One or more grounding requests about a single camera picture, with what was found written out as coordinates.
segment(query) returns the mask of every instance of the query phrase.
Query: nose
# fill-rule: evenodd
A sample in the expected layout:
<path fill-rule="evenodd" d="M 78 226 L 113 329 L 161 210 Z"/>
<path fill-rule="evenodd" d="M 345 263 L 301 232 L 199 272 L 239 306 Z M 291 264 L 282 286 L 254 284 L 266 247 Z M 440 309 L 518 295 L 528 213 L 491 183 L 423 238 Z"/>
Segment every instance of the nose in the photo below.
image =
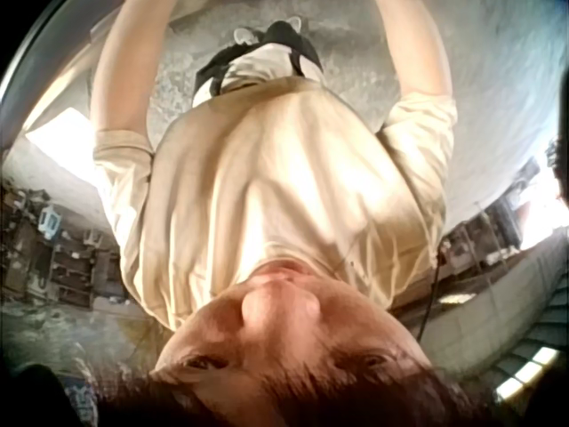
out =
<path fill-rule="evenodd" d="M 314 348 L 320 302 L 294 283 L 273 280 L 256 287 L 243 299 L 241 311 L 258 360 L 286 365 L 306 359 Z"/>

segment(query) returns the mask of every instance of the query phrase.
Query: white cloth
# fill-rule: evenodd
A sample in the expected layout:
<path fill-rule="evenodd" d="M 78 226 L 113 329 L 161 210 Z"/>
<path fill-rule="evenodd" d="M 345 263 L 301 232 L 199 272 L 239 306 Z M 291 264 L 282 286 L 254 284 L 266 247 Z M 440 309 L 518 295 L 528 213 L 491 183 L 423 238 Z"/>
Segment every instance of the white cloth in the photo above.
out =
<path fill-rule="evenodd" d="M 124 282 L 174 330 L 287 257 L 388 307 L 434 259 L 455 120 L 453 99 L 411 94 L 378 139 L 322 85 L 289 77 L 190 110 L 156 153 L 137 133 L 99 133 Z"/>
<path fill-rule="evenodd" d="M 229 70 L 221 82 L 221 93 L 229 93 L 247 85 L 258 85 L 283 77 L 296 75 L 291 63 L 293 49 L 282 44 L 265 44 L 230 62 Z M 310 80 L 325 85 L 322 70 L 305 56 L 301 55 L 301 70 Z M 212 98 L 210 78 L 197 91 L 192 101 L 195 108 Z"/>

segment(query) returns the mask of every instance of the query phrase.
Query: short sleeve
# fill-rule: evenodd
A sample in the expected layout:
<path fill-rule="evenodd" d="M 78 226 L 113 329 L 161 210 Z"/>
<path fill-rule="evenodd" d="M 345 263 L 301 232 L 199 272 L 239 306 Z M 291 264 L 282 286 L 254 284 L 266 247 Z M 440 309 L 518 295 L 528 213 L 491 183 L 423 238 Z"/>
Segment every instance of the short sleeve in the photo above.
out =
<path fill-rule="evenodd" d="M 152 172 L 153 151 L 148 138 L 131 131 L 96 135 L 93 160 L 97 187 L 105 214 L 121 249 L 121 270 L 132 296 L 131 284 L 139 266 L 142 217 Z"/>
<path fill-rule="evenodd" d="M 378 133 L 421 210 L 431 250 L 445 224 L 445 181 L 456 121 L 452 97 L 411 93 L 391 110 Z"/>

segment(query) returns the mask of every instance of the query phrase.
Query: cable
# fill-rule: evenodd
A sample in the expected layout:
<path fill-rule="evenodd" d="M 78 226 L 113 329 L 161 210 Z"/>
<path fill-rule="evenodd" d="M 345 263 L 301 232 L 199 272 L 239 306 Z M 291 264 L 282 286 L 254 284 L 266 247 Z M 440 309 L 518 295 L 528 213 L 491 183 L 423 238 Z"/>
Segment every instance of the cable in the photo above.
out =
<path fill-rule="evenodd" d="M 433 303 L 438 294 L 438 272 L 441 270 L 441 253 L 443 249 L 443 244 L 441 243 L 437 249 L 437 268 L 435 269 L 435 280 L 430 287 L 430 299 L 429 305 L 427 306 L 427 311 L 421 322 L 421 329 L 419 329 L 419 334 L 417 335 L 417 342 L 421 342 L 421 338 L 425 332 L 425 327 L 427 327 L 427 321 L 429 320 L 430 310 L 433 308 Z"/>

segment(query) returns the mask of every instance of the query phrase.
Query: dark hair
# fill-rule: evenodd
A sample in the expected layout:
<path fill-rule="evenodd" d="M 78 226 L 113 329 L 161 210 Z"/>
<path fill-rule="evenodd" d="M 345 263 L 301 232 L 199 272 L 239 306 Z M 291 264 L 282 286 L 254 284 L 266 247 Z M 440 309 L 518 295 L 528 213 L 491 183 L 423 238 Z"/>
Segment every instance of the dark hair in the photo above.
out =
<path fill-rule="evenodd" d="M 433 371 L 403 380 L 350 373 L 348 380 L 266 378 L 264 390 L 287 426 L 493 426 L 494 403 L 469 397 Z M 99 425 L 230 426 L 189 387 L 144 377 L 95 390 Z"/>

